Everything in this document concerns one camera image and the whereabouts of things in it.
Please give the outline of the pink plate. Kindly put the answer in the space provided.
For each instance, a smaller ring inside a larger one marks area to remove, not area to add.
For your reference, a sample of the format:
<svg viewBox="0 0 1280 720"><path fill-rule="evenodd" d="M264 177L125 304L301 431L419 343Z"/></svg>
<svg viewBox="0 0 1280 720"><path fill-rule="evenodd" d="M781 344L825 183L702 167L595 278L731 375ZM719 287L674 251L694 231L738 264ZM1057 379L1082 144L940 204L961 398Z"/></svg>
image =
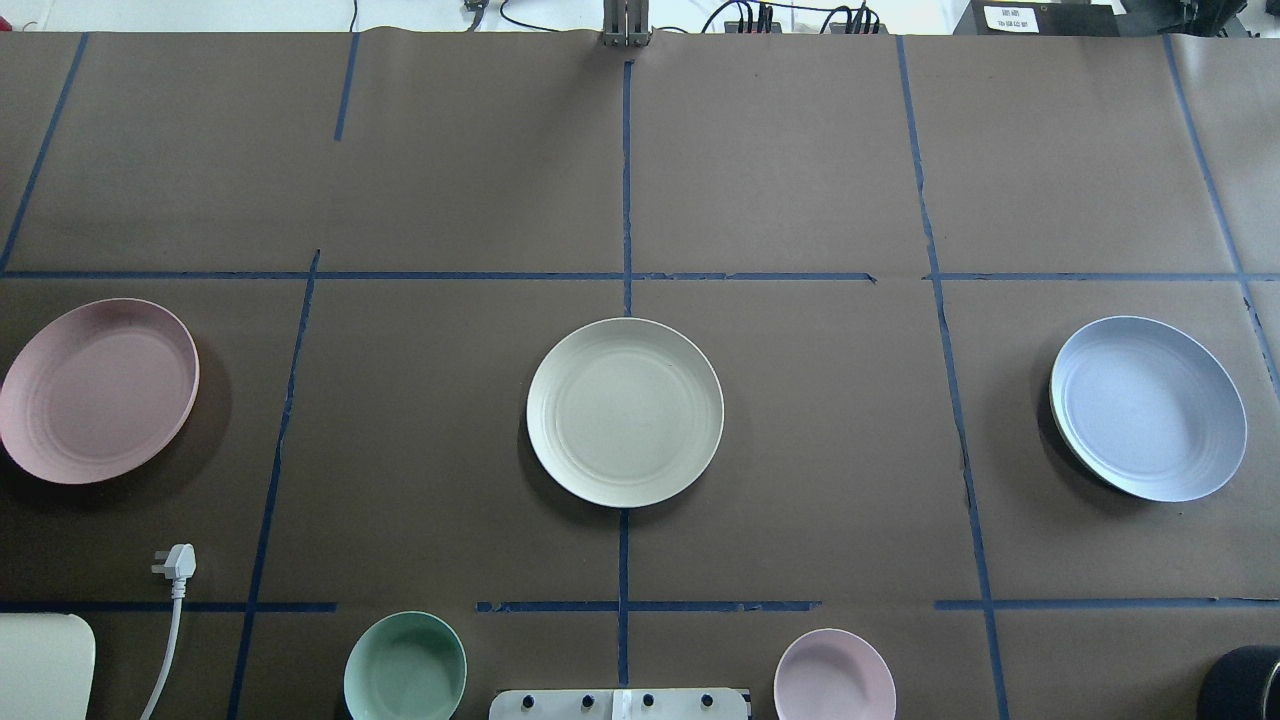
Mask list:
<svg viewBox="0 0 1280 720"><path fill-rule="evenodd" d="M142 299L102 299L36 333L3 379L3 447L59 486L122 477L182 430L201 382L186 323Z"/></svg>

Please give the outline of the cream plate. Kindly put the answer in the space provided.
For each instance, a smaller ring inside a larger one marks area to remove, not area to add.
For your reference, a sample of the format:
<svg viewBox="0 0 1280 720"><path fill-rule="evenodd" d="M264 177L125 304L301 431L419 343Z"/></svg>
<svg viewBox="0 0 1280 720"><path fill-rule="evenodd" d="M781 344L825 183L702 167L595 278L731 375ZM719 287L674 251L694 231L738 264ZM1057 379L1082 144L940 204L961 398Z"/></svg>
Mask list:
<svg viewBox="0 0 1280 720"><path fill-rule="evenodd" d="M634 316L577 328L539 363L527 392L531 447L571 495L640 509L682 493L710 466L724 395L685 334Z"/></svg>

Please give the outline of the dark blue saucepan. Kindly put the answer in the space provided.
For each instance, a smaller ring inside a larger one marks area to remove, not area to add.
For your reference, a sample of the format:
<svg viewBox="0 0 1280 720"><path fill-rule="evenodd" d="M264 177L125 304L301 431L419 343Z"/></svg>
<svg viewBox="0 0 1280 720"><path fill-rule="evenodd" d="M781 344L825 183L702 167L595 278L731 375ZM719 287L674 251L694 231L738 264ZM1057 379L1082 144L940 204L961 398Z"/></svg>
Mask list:
<svg viewBox="0 0 1280 720"><path fill-rule="evenodd" d="M1206 673L1197 719L1279 719L1279 646L1226 652Z"/></svg>

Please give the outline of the blue plate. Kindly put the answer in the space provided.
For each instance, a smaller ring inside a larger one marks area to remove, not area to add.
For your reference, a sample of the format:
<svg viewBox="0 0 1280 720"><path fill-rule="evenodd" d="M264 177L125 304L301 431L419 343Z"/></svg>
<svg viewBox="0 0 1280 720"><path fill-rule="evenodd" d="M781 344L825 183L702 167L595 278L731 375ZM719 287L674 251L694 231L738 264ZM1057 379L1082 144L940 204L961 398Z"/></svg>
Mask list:
<svg viewBox="0 0 1280 720"><path fill-rule="evenodd" d="M1076 329L1050 372L1053 423L1101 480L1152 502L1190 502L1239 471L1249 421L1224 365L1196 338L1146 316Z"/></svg>

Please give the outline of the cream toaster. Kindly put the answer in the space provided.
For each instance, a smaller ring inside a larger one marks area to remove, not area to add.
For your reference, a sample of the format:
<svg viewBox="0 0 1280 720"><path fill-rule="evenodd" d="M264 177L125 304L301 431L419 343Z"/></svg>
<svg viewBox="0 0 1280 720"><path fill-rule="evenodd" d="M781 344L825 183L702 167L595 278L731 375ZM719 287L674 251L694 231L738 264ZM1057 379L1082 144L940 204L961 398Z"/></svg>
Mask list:
<svg viewBox="0 0 1280 720"><path fill-rule="evenodd" d="M86 719L96 639L74 614L1 615L1 717Z"/></svg>

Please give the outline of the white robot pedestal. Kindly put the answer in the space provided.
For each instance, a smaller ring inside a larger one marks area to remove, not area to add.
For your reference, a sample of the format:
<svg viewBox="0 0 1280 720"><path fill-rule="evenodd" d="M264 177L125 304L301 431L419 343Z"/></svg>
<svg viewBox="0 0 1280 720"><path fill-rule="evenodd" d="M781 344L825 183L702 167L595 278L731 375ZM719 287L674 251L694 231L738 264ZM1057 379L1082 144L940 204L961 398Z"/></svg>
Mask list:
<svg viewBox="0 0 1280 720"><path fill-rule="evenodd" d="M728 687L503 691L489 719L751 719L751 694Z"/></svg>

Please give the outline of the green bowl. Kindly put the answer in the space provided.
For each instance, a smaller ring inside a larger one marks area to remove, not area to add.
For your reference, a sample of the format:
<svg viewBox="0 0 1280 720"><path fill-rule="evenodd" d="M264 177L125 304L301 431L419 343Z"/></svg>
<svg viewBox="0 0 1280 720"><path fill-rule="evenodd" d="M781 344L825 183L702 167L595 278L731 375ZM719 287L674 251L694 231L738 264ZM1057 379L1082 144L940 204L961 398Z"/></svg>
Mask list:
<svg viewBox="0 0 1280 720"><path fill-rule="evenodd" d="M374 623L346 661L343 697L352 719L451 719L468 675L457 632L422 611Z"/></svg>

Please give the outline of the pink bowl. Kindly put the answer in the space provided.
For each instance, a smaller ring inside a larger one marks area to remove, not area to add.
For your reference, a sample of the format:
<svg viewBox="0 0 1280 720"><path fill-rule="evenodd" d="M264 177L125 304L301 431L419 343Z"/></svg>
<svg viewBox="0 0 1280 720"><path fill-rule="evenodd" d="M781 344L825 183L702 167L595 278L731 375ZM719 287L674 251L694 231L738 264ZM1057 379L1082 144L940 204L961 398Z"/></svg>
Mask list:
<svg viewBox="0 0 1280 720"><path fill-rule="evenodd" d="M808 632L782 653L773 680L780 719L895 719L888 664L861 637L837 628Z"/></svg>

